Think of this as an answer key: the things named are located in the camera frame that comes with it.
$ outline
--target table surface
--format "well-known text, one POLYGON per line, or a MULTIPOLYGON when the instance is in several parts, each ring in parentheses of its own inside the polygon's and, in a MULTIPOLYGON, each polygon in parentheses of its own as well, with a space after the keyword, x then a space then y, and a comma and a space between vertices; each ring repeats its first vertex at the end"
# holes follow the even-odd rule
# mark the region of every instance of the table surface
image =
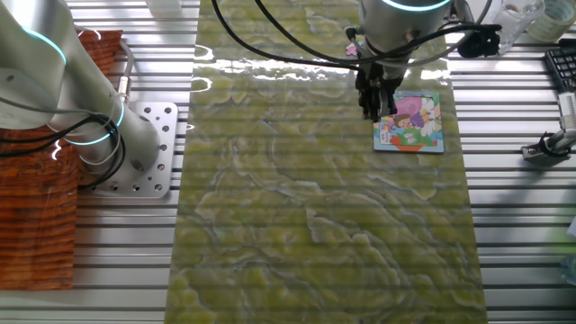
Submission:
MULTIPOLYGON (((78 25, 122 29, 134 51, 132 101, 179 109, 175 168, 161 200, 80 200, 75 289, 0 292, 0 324, 163 322, 193 75, 198 0, 155 19, 144 1, 68 1, 78 25)), ((481 5, 472 8, 477 12, 481 5)), ((572 29, 567 37, 574 37, 572 29)), ((454 43, 457 37, 448 37, 454 43)), ((576 214, 576 159, 542 169, 519 148, 559 130, 556 93, 526 35, 503 58, 451 56, 454 96, 491 323, 573 323, 576 289, 557 265, 576 253, 566 229, 576 214)), ((119 55, 111 79, 121 75, 119 55)))

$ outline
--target cartoon illustration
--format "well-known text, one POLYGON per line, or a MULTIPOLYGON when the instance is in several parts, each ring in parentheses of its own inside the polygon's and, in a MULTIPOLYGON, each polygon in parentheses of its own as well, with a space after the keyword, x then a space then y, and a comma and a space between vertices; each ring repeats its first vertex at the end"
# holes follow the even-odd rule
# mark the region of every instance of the cartoon illustration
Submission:
POLYGON ((403 152, 443 152, 438 94, 397 93, 398 113, 374 125, 374 148, 403 152))
MULTIPOLYGON (((364 42, 363 41, 359 41, 358 45, 363 46, 364 42)), ((357 57, 358 56, 358 48, 356 47, 356 45, 354 45, 354 43, 348 45, 348 47, 346 47, 346 55, 348 56, 353 56, 353 57, 357 57)))
POLYGON ((394 120, 394 126, 399 128, 412 128, 410 117, 411 116, 407 113, 395 115, 392 118, 394 120))
POLYGON ((404 137, 408 141, 408 144, 414 144, 414 142, 416 141, 416 139, 414 139, 414 134, 406 134, 404 135, 404 137))

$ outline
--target green textured surface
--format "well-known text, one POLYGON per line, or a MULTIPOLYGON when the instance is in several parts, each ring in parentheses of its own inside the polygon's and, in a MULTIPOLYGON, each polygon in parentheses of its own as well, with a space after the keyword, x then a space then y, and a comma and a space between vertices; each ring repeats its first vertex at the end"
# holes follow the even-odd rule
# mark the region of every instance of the green textured surface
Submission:
MULTIPOLYGON (((345 55, 355 1, 265 3, 301 41, 345 55)), ((252 2, 220 5, 245 40, 306 57, 252 2)), ((440 93, 445 154, 386 154, 353 73, 247 53, 210 0, 197 44, 166 323, 487 321, 445 61, 402 86, 440 93)))

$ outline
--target metal mounting plate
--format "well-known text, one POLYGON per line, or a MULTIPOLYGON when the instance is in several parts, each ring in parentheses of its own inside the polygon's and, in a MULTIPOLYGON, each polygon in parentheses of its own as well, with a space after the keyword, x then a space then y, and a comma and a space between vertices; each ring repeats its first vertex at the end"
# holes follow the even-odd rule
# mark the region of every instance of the metal mounting plate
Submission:
POLYGON ((162 198, 170 189, 178 108, 174 103, 130 103, 130 108, 146 117, 156 127, 160 147, 154 165, 140 178, 131 182, 118 183, 114 176, 103 184, 85 189, 79 194, 83 198, 162 198))

